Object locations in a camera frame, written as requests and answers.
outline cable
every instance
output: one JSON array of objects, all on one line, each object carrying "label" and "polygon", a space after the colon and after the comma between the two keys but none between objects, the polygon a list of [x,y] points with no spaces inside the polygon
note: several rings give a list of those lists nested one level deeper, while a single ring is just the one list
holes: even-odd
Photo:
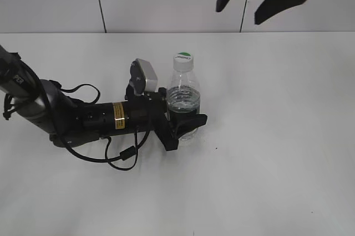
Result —
[{"label": "cable", "polygon": [[[112,168],[114,168],[116,170],[129,171],[132,168],[134,168],[134,166],[137,164],[138,150],[139,150],[139,148],[141,148],[144,145],[145,141],[148,139],[148,136],[149,136],[149,133],[150,133],[150,130],[151,130],[151,118],[150,118],[149,100],[146,97],[144,97],[144,99],[146,100],[145,103],[146,103],[146,109],[147,109],[147,115],[148,115],[148,126],[147,126],[147,129],[145,131],[145,134],[144,134],[142,140],[140,141],[140,143],[138,143],[138,136],[137,136],[138,128],[136,128],[135,131],[134,131],[134,146],[131,146],[131,147],[127,148],[126,150],[124,150],[124,151],[122,151],[120,153],[120,157],[121,157],[122,160],[127,160],[130,157],[132,157],[133,155],[135,155],[134,164],[131,167],[128,167],[128,168],[121,168],[121,167],[116,166],[112,162],[108,161],[108,164]],[[108,159],[108,150],[109,150],[109,146],[111,144],[111,137],[108,136],[108,137],[105,137],[105,139],[108,140],[108,143],[107,143],[106,149],[105,149],[105,158]]]},{"label": "cable", "polygon": [[53,122],[53,127],[55,129],[55,132],[57,133],[59,139],[61,140],[61,142],[63,143],[64,147],[75,157],[81,159],[81,160],[85,160],[85,161],[89,161],[89,162],[94,162],[94,163],[108,163],[108,162],[113,162],[113,161],[117,161],[120,160],[121,157],[117,156],[117,157],[113,157],[113,158],[106,158],[106,159],[102,159],[102,158],[93,158],[93,157],[87,157],[87,156],[83,156],[82,154],[77,153],[77,151],[73,150],[73,148],[67,143],[67,141],[65,140],[64,136],[62,135],[62,133],[58,130],[58,125],[57,125],[57,121],[54,117],[54,113],[52,110],[52,107],[50,105],[50,102],[48,100],[47,97],[47,93],[44,90],[44,87],[39,79],[39,77],[37,76],[37,74],[26,64],[24,63],[22,60],[19,60],[19,62],[23,65],[23,67],[26,69],[26,71],[31,75],[31,77],[34,79],[40,94],[42,96],[42,99],[44,101],[44,106],[45,108],[48,110],[49,112],[49,116],[52,118],[52,122]]},{"label": "cable", "polygon": [[[108,150],[109,150],[109,146],[110,146],[110,143],[111,143],[111,137],[108,136],[108,137],[105,137],[106,139],[108,139],[108,143],[106,145],[106,149],[105,149],[105,158],[108,160]],[[121,167],[118,167],[116,166],[115,164],[113,164],[112,162],[108,161],[108,164],[112,167],[112,168],[115,168],[116,170],[119,170],[119,171],[129,171],[131,169],[134,168],[134,166],[137,164],[137,160],[138,160],[138,140],[137,140],[137,129],[134,131],[134,151],[135,151],[135,159],[134,159],[134,164],[128,168],[121,168]]]}]

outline table surface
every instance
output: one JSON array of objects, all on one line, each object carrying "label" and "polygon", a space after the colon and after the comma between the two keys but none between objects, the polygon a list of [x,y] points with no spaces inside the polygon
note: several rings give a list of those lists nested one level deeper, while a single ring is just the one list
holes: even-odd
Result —
[{"label": "table surface", "polygon": [[[354,38],[1,34],[40,78],[94,84],[100,102],[124,99],[135,58],[166,86],[173,55],[191,52],[209,120],[173,152],[151,134],[119,172],[54,147],[17,114],[0,119],[0,235],[354,235]],[[115,137],[112,154],[132,141]],[[78,151],[102,157],[105,144]]]}]

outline water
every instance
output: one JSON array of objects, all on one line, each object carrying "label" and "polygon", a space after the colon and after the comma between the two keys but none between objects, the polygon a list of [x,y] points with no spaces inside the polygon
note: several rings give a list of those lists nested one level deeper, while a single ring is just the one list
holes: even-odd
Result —
[{"label": "water", "polygon": [[[168,102],[168,119],[174,121],[174,117],[181,114],[199,114],[200,113],[200,93],[187,86],[175,86],[167,92]],[[188,132],[180,137],[180,140],[188,140],[193,138],[197,129]]]}]

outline clear plastic bottle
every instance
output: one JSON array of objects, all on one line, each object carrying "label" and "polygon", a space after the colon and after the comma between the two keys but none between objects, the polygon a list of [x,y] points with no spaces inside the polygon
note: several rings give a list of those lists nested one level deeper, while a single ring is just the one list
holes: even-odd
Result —
[{"label": "clear plastic bottle", "polygon": [[[174,71],[166,95],[168,103],[168,119],[173,120],[178,115],[200,113],[200,85],[194,69],[194,57],[182,52],[174,56]],[[196,134],[197,129],[180,137],[189,140]]]}]

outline yellow label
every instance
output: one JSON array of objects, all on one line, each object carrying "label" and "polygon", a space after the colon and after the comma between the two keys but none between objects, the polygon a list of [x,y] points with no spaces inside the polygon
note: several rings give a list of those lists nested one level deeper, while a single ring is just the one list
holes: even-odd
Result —
[{"label": "yellow label", "polygon": [[112,105],[113,105],[113,112],[115,115],[116,129],[124,129],[125,120],[124,120],[124,110],[123,110],[122,102],[112,103]]}]

